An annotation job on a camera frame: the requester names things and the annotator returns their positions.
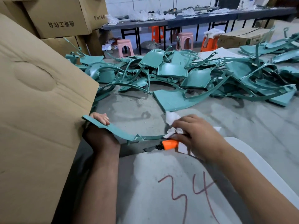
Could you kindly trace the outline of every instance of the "hand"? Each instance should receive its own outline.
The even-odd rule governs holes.
[[[109,118],[105,114],[99,114],[93,112],[90,117],[98,120],[104,125],[109,125]],[[114,135],[106,130],[101,129],[94,124],[90,123],[83,133],[84,140],[92,147],[94,154],[100,154],[101,152],[118,152],[121,148],[118,140]]]
[[[194,114],[175,120],[172,127],[181,128],[186,132],[186,135],[174,134],[172,139],[191,148],[198,158],[217,161],[221,159],[225,150],[233,149],[207,121]]]

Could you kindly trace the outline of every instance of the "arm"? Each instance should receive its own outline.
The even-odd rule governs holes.
[[[105,115],[92,113],[90,116],[109,125]],[[73,223],[115,224],[120,144],[112,133],[93,124],[88,126],[83,138],[94,150],[94,164]]]
[[[172,125],[187,135],[174,135],[197,157],[219,166],[244,200],[256,223],[298,223],[299,210],[287,200],[247,159],[233,148],[204,119],[196,115],[182,117]]]

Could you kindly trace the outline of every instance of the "orange knife handle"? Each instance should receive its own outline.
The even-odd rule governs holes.
[[[176,141],[176,140],[166,140],[166,141],[162,141],[162,145],[164,147],[164,150],[169,150],[169,149],[177,148],[178,147],[178,141]]]

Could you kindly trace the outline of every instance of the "person's left hand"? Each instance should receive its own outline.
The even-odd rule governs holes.
[[[109,118],[106,114],[93,112],[89,116],[98,120],[104,125],[110,124]],[[118,140],[110,131],[101,129],[92,123],[90,123],[85,129],[83,138],[92,147],[95,155],[101,153],[102,151],[116,151],[119,153],[121,147]]]

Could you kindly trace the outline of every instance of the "orange utility knife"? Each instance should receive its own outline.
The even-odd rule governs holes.
[[[161,141],[159,145],[143,149],[145,152],[152,152],[154,150],[170,150],[178,147],[178,141],[165,140]]]

